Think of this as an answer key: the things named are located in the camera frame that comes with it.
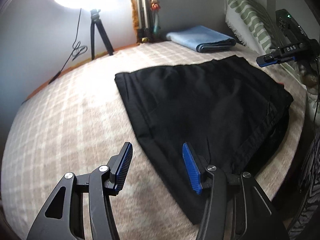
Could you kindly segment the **right gloved hand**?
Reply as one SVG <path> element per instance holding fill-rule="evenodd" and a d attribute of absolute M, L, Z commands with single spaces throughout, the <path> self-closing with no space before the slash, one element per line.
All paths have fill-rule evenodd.
<path fill-rule="evenodd" d="M 315 87 L 319 84 L 317 74 L 315 74 L 315 72 L 312 70 L 310 64 L 304 65 L 304 62 L 298 61 L 296 65 L 302 84 L 309 88 Z"/>

